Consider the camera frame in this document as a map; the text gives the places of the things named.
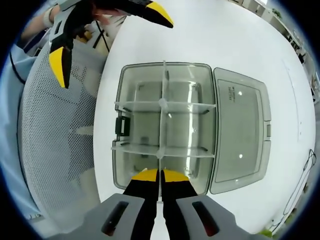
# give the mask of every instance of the white wristband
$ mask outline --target white wristband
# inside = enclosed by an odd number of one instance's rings
[[[43,24],[46,28],[52,28],[54,26],[53,22],[50,21],[50,14],[52,9],[53,7],[49,8],[43,15]]]

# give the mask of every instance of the gray gripper base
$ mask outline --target gray gripper base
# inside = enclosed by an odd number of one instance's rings
[[[144,199],[116,193],[89,211],[84,218],[84,223],[76,230],[60,234],[51,240],[130,240],[138,213]],[[110,221],[114,209],[119,203],[127,203],[112,236],[103,233],[105,223]]]
[[[206,195],[176,200],[184,217],[190,240],[267,240],[266,236],[250,234],[238,227],[235,216]],[[215,222],[218,233],[208,236],[193,203],[202,203]]]

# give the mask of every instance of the person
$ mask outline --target person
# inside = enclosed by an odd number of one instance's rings
[[[41,215],[41,212],[29,192],[19,157],[17,125],[20,99],[24,84],[36,59],[35,56],[26,54],[21,46],[53,25],[55,16],[60,11],[59,5],[54,5],[55,1],[50,1],[49,8],[46,2],[27,23],[17,43],[9,51],[9,57],[0,77],[0,166],[7,188],[26,219]],[[93,17],[106,25],[109,22],[103,16],[104,14],[122,15],[117,10],[102,10],[93,6]]]

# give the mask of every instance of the white table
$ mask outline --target white table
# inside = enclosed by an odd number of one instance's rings
[[[271,220],[278,223],[298,183],[308,151],[315,144],[312,96],[294,49],[266,21],[228,1],[158,2],[173,19],[174,28],[127,17],[105,63],[93,133],[100,200],[123,192],[114,185],[111,151],[118,116],[114,101],[122,68],[163,60],[205,63],[212,69],[219,67],[264,82],[272,117],[271,151],[264,179],[233,191],[208,195],[231,211],[237,224],[248,232],[260,231]]]

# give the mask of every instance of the perforated gray panel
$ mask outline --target perforated gray panel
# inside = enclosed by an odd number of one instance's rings
[[[92,89],[98,90],[101,73],[90,69],[88,91],[84,82],[89,68],[73,60],[69,89],[61,88],[49,65],[49,50],[46,44],[24,87],[20,155],[29,190],[41,213],[59,232],[67,233],[82,224],[84,214],[98,204],[93,199],[99,198],[92,196],[98,196],[97,187],[90,187],[93,193],[88,194],[82,176],[94,167],[92,129],[97,91]]]

